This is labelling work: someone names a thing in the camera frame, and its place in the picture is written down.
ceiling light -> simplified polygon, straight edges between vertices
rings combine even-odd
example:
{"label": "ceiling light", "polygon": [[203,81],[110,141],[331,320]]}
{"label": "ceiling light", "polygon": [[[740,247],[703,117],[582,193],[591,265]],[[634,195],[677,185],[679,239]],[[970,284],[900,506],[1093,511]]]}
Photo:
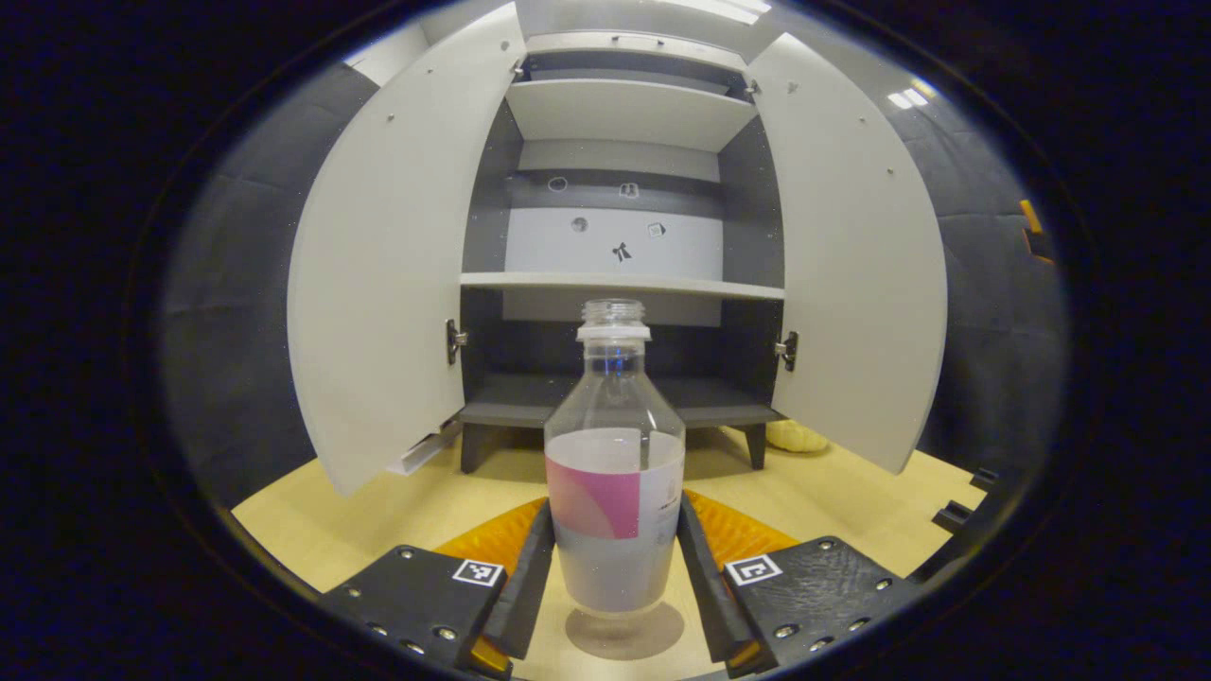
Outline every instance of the ceiling light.
{"label": "ceiling light", "polygon": [[[735,22],[740,22],[746,25],[752,25],[757,23],[761,15],[754,15],[748,10],[741,10],[737,5],[747,4],[752,0],[737,0],[736,2],[724,2],[723,0],[659,0],[661,2],[667,2],[670,5],[681,5],[682,7],[689,7],[691,10],[699,10],[702,12],[710,12],[712,15],[724,17]],[[752,2],[754,5],[763,2]]]}
{"label": "ceiling light", "polygon": [[907,97],[905,97],[899,92],[893,92],[891,95],[888,95],[888,99],[891,99],[891,103],[895,104],[896,107],[900,107],[901,109],[912,108],[912,102],[909,102]]}
{"label": "ceiling light", "polygon": [[909,87],[908,90],[905,90],[903,91],[903,96],[907,97],[909,102],[912,102],[913,104],[917,104],[918,107],[924,107],[925,104],[929,104],[929,99],[925,99],[924,97],[922,97],[920,92],[917,92],[912,87]]}

orange object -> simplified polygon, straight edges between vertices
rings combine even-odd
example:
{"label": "orange object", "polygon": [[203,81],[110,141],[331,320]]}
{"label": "orange object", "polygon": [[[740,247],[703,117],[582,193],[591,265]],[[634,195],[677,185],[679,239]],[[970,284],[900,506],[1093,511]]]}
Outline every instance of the orange object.
{"label": "orange object", "polygon": [[505,566],[509,574],[517,572],[517,559],[521,556],[530,526],[538,516],[546,497],[522,504],[511,511],[459,534],[434,549],[434,553],[458,559],[494,562]]}
{"label": "orange object", "polygon": [[1017,204],[1022,206],[1022,212],[1026,213],[1026,222],[1031,223],[1031,231],[1043,234],[1043,225],[1039,223],[1039,216],[1034,214],[1034,206],[1026,199],[1022,199]]}
{"label": "orange object", "polygon": [[777,530],[757,522],[747,515],[708,499],[698,492],[685,490],[690,505],[698,513],[706,534],[706,545],[711,548],[714,565],[721,571],[723,563],[734,560],[759,556],[780,549],[798,545],[799,540]]}

yellow object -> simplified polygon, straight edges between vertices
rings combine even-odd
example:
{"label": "yellow object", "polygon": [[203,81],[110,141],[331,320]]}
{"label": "yellow object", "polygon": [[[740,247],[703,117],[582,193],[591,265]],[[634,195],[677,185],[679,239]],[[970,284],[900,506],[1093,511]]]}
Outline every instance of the yellow object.
{"label": "yellow object", "polygon": [[517,572],[517,557],[521,556],[530,525],[538,516],[546,497],[522,504],[497,517],[464,532],[434,549],[434,553],[457,559],[494,562],[505,566],[509,574]]}
{"label": "yellow object", "polygon": [[827,437],[793,420],[767,423],[765,440],[787,452],[819,452],[828,446]]}
{"label": "yellow object", "polygon": [[1034,206],[1026,199],[1022,199],[1017,204],[1022,206],[1022,212],[1026,213],[1026,222],[1031,223],[1031,231],[1043,234],[1043,225],[1039,223],[1039,216],[1034,214]]}
{"label": "yellow object", "polygon": [[489,679],[509,679],[509,656],[500,652],[483,636],[475,640],[471,648],[471,668]]}
{"label": "yellow object", "polygon": [[788,549],[799,543],[790,534],[784,534],[764,522],[757,522],[714,499],[689,490],[685,490],[685,496],[698,513],[702,533],[706,534],[706,545],[710,546],[711,554],[714,555],[714,565],[721,571],[725,562]]}

pink label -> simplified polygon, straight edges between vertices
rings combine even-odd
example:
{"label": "pink label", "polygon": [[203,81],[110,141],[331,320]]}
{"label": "pink label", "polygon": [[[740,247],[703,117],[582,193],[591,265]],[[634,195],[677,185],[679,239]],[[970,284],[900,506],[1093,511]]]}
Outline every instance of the pink label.
{"label": "pink label", "polygon": [[639,536],[639,473],[587,473],[546,457],[551,514],[559,525],[602,539]]}

cabinet shelf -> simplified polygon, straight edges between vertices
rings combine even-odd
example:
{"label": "cabinet shelf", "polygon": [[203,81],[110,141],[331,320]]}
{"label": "cabinet shelf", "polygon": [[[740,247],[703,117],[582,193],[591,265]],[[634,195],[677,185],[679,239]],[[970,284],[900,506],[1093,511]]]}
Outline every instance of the cabinet shelf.
{"label": "cabinet shelf", "polygon": [[463,273],[459,282],[474,288],[595,288],[610,291],[652,291],[687,293],[712,298],[781,301],[786,292],[771,286],[609,273],[563,271],[478,271]]}
{"label": "cabinet shelf", "polygon": [[[513,428],[541,428],[576,383],[576,376],[495,373],[459,413],[463,423]],[[687,428],[750,425],[780,420],[782,416],[719,378],[653,377],[660,394]]]}
{"label": "cabinet shelf", "polygon": [[718,154],[757,115],[741,99],[632,80],[516,82],[505,97],[526,141],[614,139]]}

